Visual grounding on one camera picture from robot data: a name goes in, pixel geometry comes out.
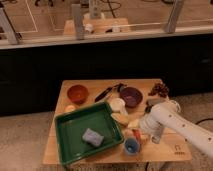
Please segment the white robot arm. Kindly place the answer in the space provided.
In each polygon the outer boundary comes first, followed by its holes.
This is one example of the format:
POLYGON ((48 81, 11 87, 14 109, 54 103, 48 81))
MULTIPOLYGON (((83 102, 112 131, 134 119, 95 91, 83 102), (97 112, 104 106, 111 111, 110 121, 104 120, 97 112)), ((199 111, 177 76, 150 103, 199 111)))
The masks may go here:
POLYGON ((139 128, 156 144, 160 142, 164 128, 170 128, 213 158, 213 132, 184 119, 179 115, 180 111, 180 105, 174 100, 155 104, 149 113, 139 119, 139 128))

